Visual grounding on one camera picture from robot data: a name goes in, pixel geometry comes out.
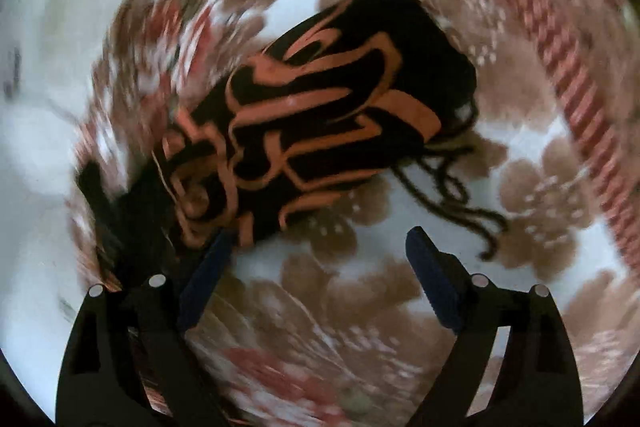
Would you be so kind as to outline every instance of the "white surface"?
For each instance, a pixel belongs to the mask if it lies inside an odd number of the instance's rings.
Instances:
[[[64,204],[76,117],[91,64],[121,0],[0,0],[0,82],[22,55],[21,95],[0,102],[0,347],[28,393],[54,416],[58,373],[82,302]]]

